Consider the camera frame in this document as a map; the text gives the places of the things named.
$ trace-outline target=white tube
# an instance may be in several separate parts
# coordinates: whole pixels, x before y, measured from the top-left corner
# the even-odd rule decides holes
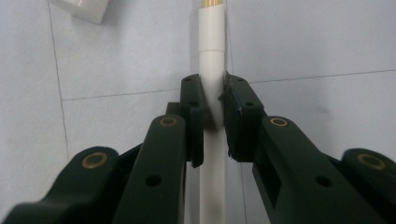
[[[218,98],[223,93],[225,14],[220,0],[203,0],[199,11],[200,77],[213,119],[204,133],[200,167],[200,223],[225,223],[225,132]]]

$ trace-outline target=brass insert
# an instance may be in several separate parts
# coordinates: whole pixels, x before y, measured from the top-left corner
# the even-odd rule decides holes
[[[379,158],[365,153],[358,155],[358,161],[375,170],[385,170],[387,167],[387,165]]]
[[[166,117],[160,120],[160,124],[163,127],[172,127],[177,124],[177,119]]]
[[[279,127],[288,126],[288,122],[283,119],[271,119],[271,123]]]
[[[105,164],[107,161],[107,154],[104,152],[93,152],[82,160],[82,167],[86,169],[93,169]]]

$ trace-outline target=white tile wall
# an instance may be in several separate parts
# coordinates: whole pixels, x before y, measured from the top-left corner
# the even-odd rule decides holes
[[[0,2],[0,220],[38,200],[67,164],[46,1]]]
[[[112,0],[95,25],[46,0],[0,2],[0,219],[42,197],[81,150],[122,153],[144,139],[179,81],[198,72],[198,7]],[[227,8],[227,68],[254,82],[269,114],[336,158],[368,147],[396,160],[394,1]],[[227,167],[227,223],[269,223],[251,165]],[[198,223],[198,178],[189,168],[186,223]]]
[[[396,2],[228,1],[237,75],[250,81],[396,69]]]

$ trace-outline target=tile grout line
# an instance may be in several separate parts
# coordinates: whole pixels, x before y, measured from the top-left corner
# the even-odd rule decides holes
[[[347,77],[347,76],[357,76],[357,75],[364,75],[364,74],[371,74],[371,73],[373,73],[373,74],[375,74],[375,73],[386,73],[386,72],[394,72],[394,71],[396,71],[396,69],[370,71],[370,72],[359,72],[359,73],[348,73],[348,74],[338,74],[338,75],[327,75],[327,76],[322,76],[322,77],[296,77],[296,78],[274,79],[274,80],[267,80],[267,81],[252,81],[252,82],[249,82],[249,83],[250,84],[256,84],[256,83],[265,83],[265,82],[293,81],[293,80],[325,78],[325,77]]]
[[[231,30],[230,30],[230,9],[228,9],[228,1],[226,1],[225,6],[227,7],[227,17],[226,17],[226,21],[227,21],[227,32],[228,32],[228,37],[229,37],[229,46],[230,46],[230,54],[231,54],[231,69],[233,70],[233,45],[232,45],[232,41],[231,41]]]
[[[90,100],[90,99],[97,99],[97,98],[140,95],[140,94],[148,94],[148,93],[159,93],[159,92],[165,92],[165,91],[180,91],[180,89],[172,89],[172,90],[164,90],[164,91],[142,91],[142,92],[112,94],[112,95],[103,95],[103,96],[89,96],[89,97],[81,97],[81,98],[62,99],[62,101],[67,102],[67,101],[77,101],[77,100]]]
[[[285,79],[275,79],[275,80],[267,80],[267,81],[252,81],[249,83],[250,84],[258,84],[258,83],[266,83],[266,82],[293,81],[293,80],[300,80],[300,79],[313,79],[313,78],[325,78],[325,77],[346,77],[346,76],[356,76],[356,75],[370,74],[370,73],[373,73],[373,74],[385,73],[385,72],[394,72],[394,71],[396,71],[396,69],[372,71],[372,72],[360,72],[360,73],[351,73],[351,74],[340,74],[340,75],[328,75],[328,76],[324,76],[324,77],[297,77],[297,78],[285,78]],[[162,91],[141,91],[141,92],[123,93],[123,94],[89,96],[89,97],[81,97],[81,98],[62,99],[62,102],[77,101],[77,100],[89,100],[89,99],[107,98],[107,97],[117,97],[117,96],[128,96],[128,95],[139,95],[139,94],[147,94],[147,93],[158,93],[158,92],[165,92],[165,91],[179,91],[179,90],[180,89],[162,90]]]
[[[50,15],[50,1],[48,1],[48,8],[49,8],[50,31],[51,31],[51,35],[52,35],[53,55],[54,55],[54,58],[55,58],[56,77],[58,78],[58,90],[59,90],[59,97],[61,98],[62,119],[64,121],[64,102],[63,102],[63,99],[62,99],[62,92],[61,92],[61,80],[59,78],[58,59],[56,57],[55,38],[53,37],[52,17]],[[67,132],[66,132],[65,121],[64,121],[64,138],[65,138],[65,141],[66,141],[67,160],[70,161],[69,145],[68,145],[68,142],[67,142]]]
[[[247,216],[247,201],[245,199],[245,184],[244,184],[244,172],[242,170],[242,163],[239,163],[241,167],[241,177],[242,177],[242,193],[244,196],[244,210],[245,210],[245,223],[248,224],[248,216]]]

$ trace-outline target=screw hole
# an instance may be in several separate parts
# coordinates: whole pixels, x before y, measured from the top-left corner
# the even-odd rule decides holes
[[[321,185],[322,187],[329,188],[332,186],[332,181],[326,176],[323,175],[317,176],[316,180],[318,184]]]
[[[146,185],[149,187],[157,187],[163,182],[160,176],[151,175],[146,179]]]

